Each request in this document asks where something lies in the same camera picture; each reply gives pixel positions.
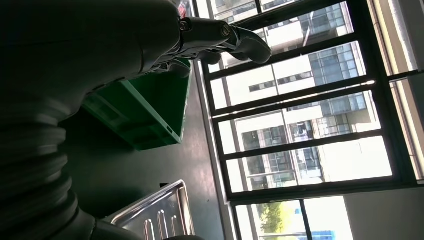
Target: window frame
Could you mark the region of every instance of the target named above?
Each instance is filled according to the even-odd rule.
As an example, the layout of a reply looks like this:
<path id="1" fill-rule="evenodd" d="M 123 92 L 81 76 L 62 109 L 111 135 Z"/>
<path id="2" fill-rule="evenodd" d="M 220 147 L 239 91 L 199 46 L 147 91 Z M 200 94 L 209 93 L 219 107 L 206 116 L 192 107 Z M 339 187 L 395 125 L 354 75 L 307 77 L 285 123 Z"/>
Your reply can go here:
<path id="1" fill-rule="evenodd" d="M 215 79 L 223 79 L 227 76 L 234 75 L 237 73 L 246 72 L 248 70 L 257 69 L 265 65 L 270 65 L 274 63 L 281 62 L 283 60 L 292 59 L 301 55 L 315 53 L 320 50 L 329 49 L 330 47 L 341 46 L 346 43 L 358 41 L 360 48 L 362 49 L 362 55 L 364 64 L 367 69 L 367 74 L 365 76 L 354 77 L 349 80 L 333 82 L 326 85 L 316 86 L 313 88 L 303 89 L 300 91 L 296 91 L 293 93 L 287 93 L 283 95 L 278 95 L 274 97 L 269 97 L 266 99 L 261 99 L 258 101 L 242 103 L 239 105 L 215 109 L 213 101 L 209 101 L 209 108 L 212 116 L 212 124 L 214 129 L 214 135 L 217 143 L 217 153 L 219 157 L 219 161 L 221 162 L 221 169 L 223 173 L 223 181 L 225 185 L 225 191 L 228 199 L 237 204 L 244 203 L 245 201 L 255 202 L 255 199 L 274 199 L 273 196 L 281 194 L 287 194 L 286 196 L 290 196 L 291 198 L 299 198 L 301 196 L 308 197 L 319 194 L 319 196 L 330 195 L 333 192 L 340 191 L 338 190 L 341 186 L 343 186 L 344 193 L 353 193 L 356 191 L 375 191 L 381 189 L 393 189 L 393 188 L 405 188 L 405 187 L 413 187 L 416 185 L 416 180 L 413 175 L 411 163 L 401 159 L 409 159 L 405 158 L 405 153 L 407 155 L 406 143 L 403 137 L 399 137 L 399 132 L 402 134 L 400 130 L 400 123 L 396 119 L 387 118 L 394 111 L 396 112 L 395 104 L 393 99 L 391 98 L 391 93 L 387 94 L 387 91 L 390 90 L 390 86 L 388 84 L 388 76 L 384 71 L 383 60 L 381 58 L 381 53 L 378 47 L 377 38 L 374 30 L 370 28 L 368 25 L 371 23 L 371 15 L 364 14 L 364 9 L 368 10 L 368 5 L 366 0 L 309 0 L 309 2 L 305 4 L 305 1 L 299 1 L 292 3 L 287 6 L 282 6 L 271 11 L 265 13 L 259 13 L 255 17 L 248 18 L 243 22 L 237 24 L 240 27 L 250 29 L 252 31 L 258 30 L 263 27 L 270 26 L 272 24 L 281 23 L 283 21 L 287 21 L 298 16 L 307 14 L 312 11 L 317 11 L 320 9 L 325 9 L 327 7 L 333 6 L 335 4 L 346 2 L 349 7 L 350 18 L 352 24 L 354 26 L 354 33 L 350 33 L 344 36 L 337 37 L 335 39 L 326 40 L 325 42 L 320 42 L 316 44 L 312 44 L 309 46 L 305 46 L 302 48 L 294 49 L 289 52 L 279 53 L 271 57 L 270 61 L 266 64 L 257 64 L 253 62 L 242 63 L 237 66 L 233 66 L 228 69 L 223 69 L 218 72 L 209 73 L 208 65 L 205 63 L 201 63 L 206 93 L 209 99 L 212 99 L 212 90 L 210 82 Z M 343 87 L 348 87 L 356 84 L 364 84 L 368 81 L 375 81 L 373 85 L 362 85 L 355 88 L 348 88 L 342 91 L 332 91 L 335 89 L 340 89 Z M 288 103 L 283 103 L 280 105 L 275 105 L 278 101 L 284 101 L 288 99 L 292 99 L 298 96 L 305 96 L 315 92 L 324 92 L 331 91 L 330 93 L 325 93 L 318 95 L 316 97 L 310 97 L 307 99 L 300 99 L 291 101 Z M 380 116 L 381 126 L 380 130 L 373 130 L 369 132 L 361 132 L 361 133 L 350 133 L 341 136 L 333 136 L 325 139 L 316 139 L 315 144 L 322 143 L 335 143 L 339 141 L 349 141 L 358 138 L 366 138 L 372 136 L 382 136 L 384 139 L 384 143 L 387 148 L 387 154 L 390 159 L 390 166 L 393 171 L 392 177 L 380 177 L 378 179 L 361 179 L 361 180 L 352 180 L 348 182 L 327 182 L 323 183 L 324 185 L 317 186 L 298 186 L 298 187 L 290 187 L 287 188 L 276 188 L 276 189 L 264 189 L 264 190 L 256 190 L 254 192 L 237 192 L 234 193 L 231 191 L 230 180 L 228 176 L 228 169 L 226 167 L 226 161 L 233 159 L 240 159 L 248 156 L 256 156 L 256 155 L 264 155 L 275 152 L 285 152 L 283 151 L 283 147 L 281 146 L 272 146 L 267 148 L 261 148 L 251 151 L 243 151 L 236 152 L 232 154 L 224 154 L 222 140 L 220 136 L 220 128 L 219 123 L 223 121 L 234 121 L 235 119 L 239 119 L 241 117 L 252 116 L 254 114 L 266 113 L 269 111 L 275 111 L 282 108 L 287 108 L 291 106 L 299 106 L 302 103 L 309 104 L 313 102 L 318 102 L 319 100 L 326 100 L 334 97 L 347 96 L 349 94 L 356 94 L 364 91 L 371 91 L 374 97 L 376 110 L 378 115 Z M 259 106 L 269 105 L 262 108 L 256 108 Z M 297 148 L 304 148 L 307 144 L 304 143 L 295 143 Z M 304 190 L 309 189 L 308 194 L 305 194 Z"/>

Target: green plastic crate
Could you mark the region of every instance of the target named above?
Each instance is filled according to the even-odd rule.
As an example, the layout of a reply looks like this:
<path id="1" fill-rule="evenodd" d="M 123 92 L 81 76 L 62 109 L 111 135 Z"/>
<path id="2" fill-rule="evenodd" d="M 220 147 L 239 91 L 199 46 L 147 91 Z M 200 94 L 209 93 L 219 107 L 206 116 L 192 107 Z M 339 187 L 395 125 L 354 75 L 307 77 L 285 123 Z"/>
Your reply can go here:
<path id="1" fill-rule="evenodd" d="M 136 150 L 179 144 L 190 81 L 169 72 L 151 73 L 105 87 L 87 97 L 83 107 Z"/>

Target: robotic arm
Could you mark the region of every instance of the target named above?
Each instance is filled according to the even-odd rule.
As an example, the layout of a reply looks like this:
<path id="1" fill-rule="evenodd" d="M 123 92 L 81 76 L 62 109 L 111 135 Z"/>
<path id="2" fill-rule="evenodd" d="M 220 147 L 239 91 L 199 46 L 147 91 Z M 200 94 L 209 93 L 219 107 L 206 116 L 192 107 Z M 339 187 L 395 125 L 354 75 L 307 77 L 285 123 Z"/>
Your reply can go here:
<path id="1" fill-rule="evenodd" d="M 271 55 L 251 31 L 181 19 L 168 0 L 3 0 L 0 29 L 0 239 L 138 239 L 78 207 L 58 122 L 116 81 L 189 74 L 179 58 Z"/>

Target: stainless steel tray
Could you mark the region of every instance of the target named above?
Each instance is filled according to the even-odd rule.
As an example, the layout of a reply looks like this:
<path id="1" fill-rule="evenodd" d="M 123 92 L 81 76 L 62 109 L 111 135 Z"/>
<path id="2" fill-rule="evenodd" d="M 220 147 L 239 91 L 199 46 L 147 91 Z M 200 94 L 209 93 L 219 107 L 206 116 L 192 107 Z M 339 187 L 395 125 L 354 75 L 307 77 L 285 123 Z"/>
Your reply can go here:
<path id="1" fill-rule="evenodd" d="M 108 216 L 104 221 L 143 240 L 194 235 L 186 184 L 179 180 Z"/>

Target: tree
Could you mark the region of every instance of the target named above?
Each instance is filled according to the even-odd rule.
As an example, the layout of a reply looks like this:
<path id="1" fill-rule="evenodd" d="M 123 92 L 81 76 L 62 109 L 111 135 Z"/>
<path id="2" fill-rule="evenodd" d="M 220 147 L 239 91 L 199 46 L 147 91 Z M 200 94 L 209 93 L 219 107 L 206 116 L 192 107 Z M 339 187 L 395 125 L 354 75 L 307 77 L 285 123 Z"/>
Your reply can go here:
<path id="1" fill-rule="evenodd" d="M 285 228 L 291 224 L 291 216 L 294 210 L 286 202 L 272 202 L 261 204 L 258 211 L 262 232 L 264 234 L 275 234 L 285 232 Z M 278 237 L 267 237 L 266 240 L 278 240 Z"/>

